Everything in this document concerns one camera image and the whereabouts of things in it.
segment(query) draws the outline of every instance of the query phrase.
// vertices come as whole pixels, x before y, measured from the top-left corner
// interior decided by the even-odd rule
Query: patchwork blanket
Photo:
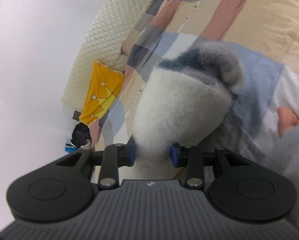
[[[299,0],[153,0],[131,36],[122,91],[89,125],[96,149],[126,143],[155,65],[195,43],[223,41],[245,71],[241,95],[200,146],[223,146],[259,162],[278,139],[277,108],[299,116]]]

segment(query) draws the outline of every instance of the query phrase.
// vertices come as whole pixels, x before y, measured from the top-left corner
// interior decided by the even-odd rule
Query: ribbed gray surface
[[[266,225],[237,222],[217,212],[203,192],[177,180],[126,180],[102,191],[77,217],[56,224],[16,221],[5,240],[295,240],[299,231],[286,220]]]

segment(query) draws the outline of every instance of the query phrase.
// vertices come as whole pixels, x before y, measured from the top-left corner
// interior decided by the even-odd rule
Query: human hand
[[[279,116],[278,133],[282,137],[289,130],[299,125],[299,117],[285,106],[280,106],[277,111]]]

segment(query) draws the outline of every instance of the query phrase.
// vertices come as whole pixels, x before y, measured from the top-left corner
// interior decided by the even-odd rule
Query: yellow cloth
[[[95,61],[79,120],[89,125],[92,121],[103,117],[121,91],[124,78],[124,74]]]

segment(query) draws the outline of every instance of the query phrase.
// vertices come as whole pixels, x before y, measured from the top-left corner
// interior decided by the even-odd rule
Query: gray sleeve
[[[299,228],[299,125],[286,133],[264,159],[263,165],[285,177],[296,187],[297,201],[289,221]]]

